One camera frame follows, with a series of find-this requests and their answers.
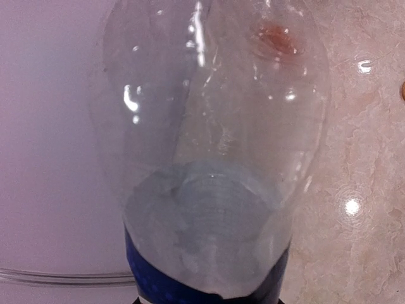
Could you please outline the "Pepsi water bottle blue cap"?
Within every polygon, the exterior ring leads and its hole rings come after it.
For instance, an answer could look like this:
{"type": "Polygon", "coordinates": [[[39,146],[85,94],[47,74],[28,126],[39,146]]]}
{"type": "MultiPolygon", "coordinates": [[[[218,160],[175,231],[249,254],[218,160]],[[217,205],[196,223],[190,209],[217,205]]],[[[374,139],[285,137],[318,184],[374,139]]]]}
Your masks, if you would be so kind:
{"type": "Polygon", "coordinates": [[[137,303],[277,303],[328,60],[304,1],[116,1],[90,115],[137,303]]]}

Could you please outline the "gold juice bottle cap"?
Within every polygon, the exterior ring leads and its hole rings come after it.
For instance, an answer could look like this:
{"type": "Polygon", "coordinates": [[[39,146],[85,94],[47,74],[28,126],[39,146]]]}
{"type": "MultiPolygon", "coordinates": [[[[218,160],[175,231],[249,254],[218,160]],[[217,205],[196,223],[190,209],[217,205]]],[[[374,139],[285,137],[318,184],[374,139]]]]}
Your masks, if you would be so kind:
{"type": "Polygon", "coordinates": [[[405,82],[403,82],[401,85],[401,98],[403,101],[405,101],[405,82]]]}

